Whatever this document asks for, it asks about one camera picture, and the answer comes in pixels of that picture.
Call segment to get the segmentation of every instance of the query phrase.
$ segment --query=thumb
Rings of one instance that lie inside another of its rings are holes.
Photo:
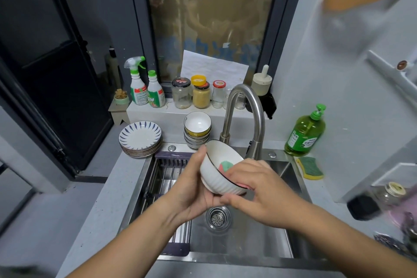
[[[251,217],[254,217],[258,211],[256,203],[243,199],[241,196],[232,195],[231,193],[223,195],[220,198],[220,203],[222,205],[231,205]]]
[[[200,149],[191,156],[185,170],[191,171],[192,173],[197,173],[200,170],[200,166],[201,166],[201,163],[203,162],[206,152],[207,152],[206,146],[202,145]]]

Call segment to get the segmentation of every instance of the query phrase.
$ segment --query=dish soap bottle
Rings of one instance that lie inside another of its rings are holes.
[[[131,70],[132,84],[131,84],[131,95],[132,100],[138,104],[143,105],[148,103],[148,91],[146,90],[146,85],[139,76],[140,66],[142,69],[145,69],[141,65],[141,62],[145,60],[144,56],[131,57],[126,60],[124,67]]]
[[[316,105],[317,110],[311,115],[300,117],[295,123],[294,129],[285,143],[284,151],[292,156],[304,156],[308,154],[311,147],[324,132],[326,124],[321,119],[323,112],[326,110],[324,104]]]
[[[148,71],[149,85],[148,85],[148,101],[154,108],[160,108],[165,105],[165,93],[162,86],[158,82],[156,72],[154,70]]]

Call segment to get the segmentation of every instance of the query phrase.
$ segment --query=jar of yellow powder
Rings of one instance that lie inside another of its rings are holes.
[[[191,77],[193,89],[193,104],[196,108],[205,109],[210,105],[210,84],[203,75]]]

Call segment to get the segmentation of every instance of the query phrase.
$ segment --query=wall-mounted shelf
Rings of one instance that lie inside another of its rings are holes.
[[[367,53],[367,59],[373,66],[398,85],[415,102],[417,102],[417,86],[414,83],[417,80],[417,65],[414,64],[417,60],[416,49],[409,59],[399,62],[396,67],[371,50]]]

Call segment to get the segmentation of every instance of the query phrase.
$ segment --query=green dish soap bottle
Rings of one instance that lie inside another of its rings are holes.
[[[317,104],[316,107],[317,110],[313,111],[311,115],[298,118],[287,143],[285,143],[284,151],[286,153],[297,157],[307,155],[324,132],[326,123],[321,119],[321,116],[326,110],[326,106]]]

